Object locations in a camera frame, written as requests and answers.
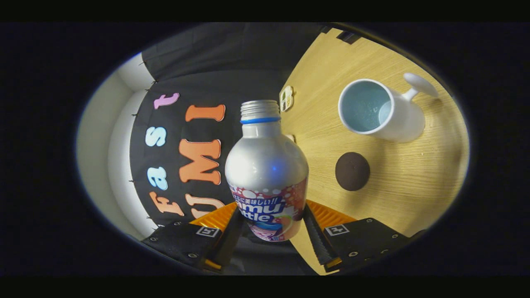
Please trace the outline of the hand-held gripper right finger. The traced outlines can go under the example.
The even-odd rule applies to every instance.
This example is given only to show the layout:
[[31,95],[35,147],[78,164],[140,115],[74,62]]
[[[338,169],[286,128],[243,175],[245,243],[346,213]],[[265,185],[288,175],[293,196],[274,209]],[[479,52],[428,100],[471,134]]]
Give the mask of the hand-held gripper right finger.
[[423,228],[406,236],[375,217],[354,218],[314,200],[307,200],[303,220],[326,273],[353,273],[378,264],[428,231]]

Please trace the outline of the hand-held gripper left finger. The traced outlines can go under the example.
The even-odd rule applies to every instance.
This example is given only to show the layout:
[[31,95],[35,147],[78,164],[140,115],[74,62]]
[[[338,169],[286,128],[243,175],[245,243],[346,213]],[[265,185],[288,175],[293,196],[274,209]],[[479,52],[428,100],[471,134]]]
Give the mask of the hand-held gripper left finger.
[[232,202],[191,222],[171,222],[141,242],[185,267],[220,274],[229,266],[243,224]]

